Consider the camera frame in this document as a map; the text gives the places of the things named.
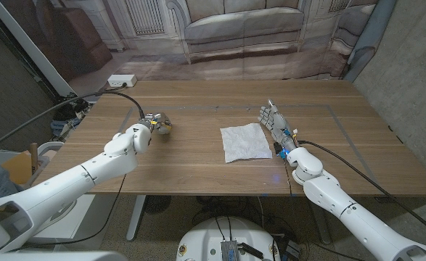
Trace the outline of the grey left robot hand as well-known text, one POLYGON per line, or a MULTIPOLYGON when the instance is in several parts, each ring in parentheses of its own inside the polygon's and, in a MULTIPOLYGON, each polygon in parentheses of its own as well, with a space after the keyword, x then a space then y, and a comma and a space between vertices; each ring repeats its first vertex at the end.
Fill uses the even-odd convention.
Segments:
POLYGON ((171 132, 172 124, 164 112, 149 113, 139 120, 139 124, 145 125, 151 132, 156 130, 161 135, 171 132))

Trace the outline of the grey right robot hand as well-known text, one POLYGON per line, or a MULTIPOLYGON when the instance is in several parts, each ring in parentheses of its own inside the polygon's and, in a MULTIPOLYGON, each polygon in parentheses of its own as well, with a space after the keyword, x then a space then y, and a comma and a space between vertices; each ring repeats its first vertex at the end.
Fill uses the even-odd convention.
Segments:
POLYGON ((271 99, 268 99, 266 106, 261 107, 258 121, 271 132, 277 154, 287 155, 297 148, 290 134, 290 124, 271 99))

